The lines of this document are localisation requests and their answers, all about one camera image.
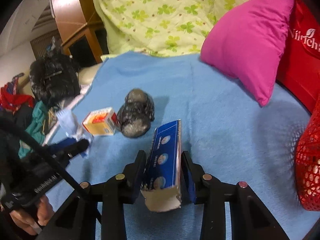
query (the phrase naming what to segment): black cable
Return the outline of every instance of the black cable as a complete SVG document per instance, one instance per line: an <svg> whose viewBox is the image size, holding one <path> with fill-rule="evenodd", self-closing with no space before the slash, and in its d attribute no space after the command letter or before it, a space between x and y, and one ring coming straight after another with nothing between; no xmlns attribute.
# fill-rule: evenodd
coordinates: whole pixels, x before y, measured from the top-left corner
<svg viewBox="0 0 320 240"><path fill-rule="evenodd" d="M76 182L76 180L58 163L50 153L38 142L31 137L23 129L19 128L15 123L10 120L0 117L0 129L11 133L12 135L18 137L21 141L29 145L36 153L38 153L66 182L70 184L71 187L78 193L79 197L86 201L90 201L89 195L86 191L81 188L81 186ZM101 223L101 214L97 209L97 220Z"/></svg>

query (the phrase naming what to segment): leaf logo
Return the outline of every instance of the leaf logo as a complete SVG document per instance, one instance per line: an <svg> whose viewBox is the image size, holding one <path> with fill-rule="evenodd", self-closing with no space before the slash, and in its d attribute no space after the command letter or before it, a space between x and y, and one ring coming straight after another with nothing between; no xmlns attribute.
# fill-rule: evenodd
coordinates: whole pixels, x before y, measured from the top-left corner
<svg viewBox="0 0 320 240"><path fill-rule="evenodd" d="M311 39L313 37L313 35L315 35L316 29L309 29L307 30L306 33L306 37L308 37L309 39Z"/></svg>

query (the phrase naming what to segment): human hand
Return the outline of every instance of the human hand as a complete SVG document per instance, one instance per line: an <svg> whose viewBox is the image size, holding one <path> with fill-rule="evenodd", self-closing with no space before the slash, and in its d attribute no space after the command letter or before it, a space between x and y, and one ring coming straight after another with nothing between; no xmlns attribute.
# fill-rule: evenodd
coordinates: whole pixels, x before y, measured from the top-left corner
<svg viewBox="0 0 320 240"><path fill-rule="evenodd" d="M46 195L40 198L40 202L37 204L37 208L38 224L41 226L47 225L50 218L53 216L54 211ZM25 210L14 210L10 212L10 216L13 222L18 227L26 231L29 235L34 236L37 234L36 230L39 229L39 226Z"/></svg>

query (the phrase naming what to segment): black plastic bag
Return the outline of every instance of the black plastic bag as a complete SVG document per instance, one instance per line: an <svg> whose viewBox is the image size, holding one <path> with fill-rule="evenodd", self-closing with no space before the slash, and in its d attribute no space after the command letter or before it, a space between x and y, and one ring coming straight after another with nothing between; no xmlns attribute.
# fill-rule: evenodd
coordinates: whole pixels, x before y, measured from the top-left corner
<svg viewBox="0 0 320 240"><path fill-rule="evenodd" d="M155 105L150 95L140 89L131 90L117 114L122 134L129 138L144 135L155 119Z"/></svg>
<svg viewBox="0 0 320 240"><path fill-rule="evenodd" d="M33 62L30 66L31 90L37 100L48 108L62 99L80 94L76 72L79 64L69 56L51 51L49 55Z"/></svg>

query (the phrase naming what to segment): red clothing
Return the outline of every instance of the red clothing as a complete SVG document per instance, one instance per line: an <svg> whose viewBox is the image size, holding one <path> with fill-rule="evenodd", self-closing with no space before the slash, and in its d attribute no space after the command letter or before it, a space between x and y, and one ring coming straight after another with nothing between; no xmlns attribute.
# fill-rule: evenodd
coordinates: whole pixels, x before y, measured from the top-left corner
<svg viewBox="0 0 320 240"><path fill-rule="evenodd" d="M7 92L8 85L0 88L0 105L13 112L17 111L24 103L28 103L28 106L34 107L34 98L30 95L10 94Z"/></svg>

